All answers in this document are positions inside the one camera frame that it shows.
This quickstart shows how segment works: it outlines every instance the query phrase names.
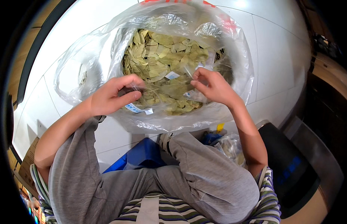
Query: gray sweatpants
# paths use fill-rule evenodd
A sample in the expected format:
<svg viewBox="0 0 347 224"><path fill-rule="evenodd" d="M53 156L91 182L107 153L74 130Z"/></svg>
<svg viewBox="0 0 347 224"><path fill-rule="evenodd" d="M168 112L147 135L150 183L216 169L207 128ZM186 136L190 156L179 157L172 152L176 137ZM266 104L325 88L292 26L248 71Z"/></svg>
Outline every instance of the gray sweatpants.
<svg viewBox="0 0 347 224"><path fill-rule="evenodd" d="M171 138L179 166L99 173L91 118L60 147L49 175L49 197L59 223L104 223L130 200L151 191L176 196L215 223L243 221L259 199L252 175L190 133Z"/></svg>

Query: hand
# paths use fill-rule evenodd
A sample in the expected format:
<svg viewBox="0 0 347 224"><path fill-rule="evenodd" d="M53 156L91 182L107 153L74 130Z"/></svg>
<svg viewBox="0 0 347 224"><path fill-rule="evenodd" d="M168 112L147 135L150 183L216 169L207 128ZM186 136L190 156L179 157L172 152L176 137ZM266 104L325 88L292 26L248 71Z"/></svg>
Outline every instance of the hand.
<svg viewBox="0 0 347 224"><path fill-rule="evenodd" d="M144 81L136 74L130 74L120 78L112 78L102 85L87 101L91 116L106 115L116 112L123 106L138 100L140 91L129 92L118 97L117 93L124 87L131 87L130 83L144 86Z"/></svg>
<svg viewBox="0 0 347 224"><path fill-rule="evenodd" d="M200 67L194 72L193 79L191 85L211 101L228 107L233 106L232 104L237 101L242 101L219 72L212 72Z"/></svg>

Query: left hand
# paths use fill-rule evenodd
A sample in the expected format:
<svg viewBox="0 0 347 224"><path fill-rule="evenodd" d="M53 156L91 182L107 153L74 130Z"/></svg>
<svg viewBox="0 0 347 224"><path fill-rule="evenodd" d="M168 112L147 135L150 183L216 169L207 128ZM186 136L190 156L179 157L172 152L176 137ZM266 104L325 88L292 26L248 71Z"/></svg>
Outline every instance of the left hand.
<svg viewBox="0 0 347 224"><path fill-rule="evenodd" d="M129 92L118 97L117 93L123 87L131 87L129 84L135 83L137 86L144 86L144 81L136 74L130 74L120 78L112 78L102 85L94 94L85 101L89 105L91 116L106 115L116 112L123 106L138 100L141 97L140 91Z"/></svg>

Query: white floor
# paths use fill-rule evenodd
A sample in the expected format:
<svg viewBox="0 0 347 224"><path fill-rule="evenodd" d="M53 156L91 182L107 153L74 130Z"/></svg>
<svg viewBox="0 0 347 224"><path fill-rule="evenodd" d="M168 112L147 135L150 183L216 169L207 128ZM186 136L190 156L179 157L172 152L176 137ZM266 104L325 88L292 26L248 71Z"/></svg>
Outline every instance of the white floor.
<svg viewBox="0 0 347 224"><path fill-rule="evenodd" d="M243 28L254 65L254 83L247 108L255 121L278 127L302 91L310 66L308 33L294 0L211 0ZM137 0L79 0L53 27L30 73L24 100L15 110L13 145L23 159L31 142L72 108L53 89L59 56L79 37L110 21ZM234 122L224 127L236 132ZM100 171L125 154L145 135L131 135L107 117L95 132ZM157 134L149 134L152 139Z"/></svg>

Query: right hand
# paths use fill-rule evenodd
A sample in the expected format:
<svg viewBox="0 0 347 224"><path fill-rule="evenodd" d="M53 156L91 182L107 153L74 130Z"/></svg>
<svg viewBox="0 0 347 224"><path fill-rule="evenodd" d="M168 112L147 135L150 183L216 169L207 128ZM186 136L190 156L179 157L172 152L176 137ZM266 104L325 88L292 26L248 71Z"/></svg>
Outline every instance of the right hand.
<svg viewBox="0 0 347 224"><path fill-rule="evenodd" d="M206 81L208 86L205 86L200 81ZM242 101L219 72L212 72L200 67L194 72L191 85L211 101L224 104L228 107L232 106L232 103L234 104L238 100Z"/></svg>

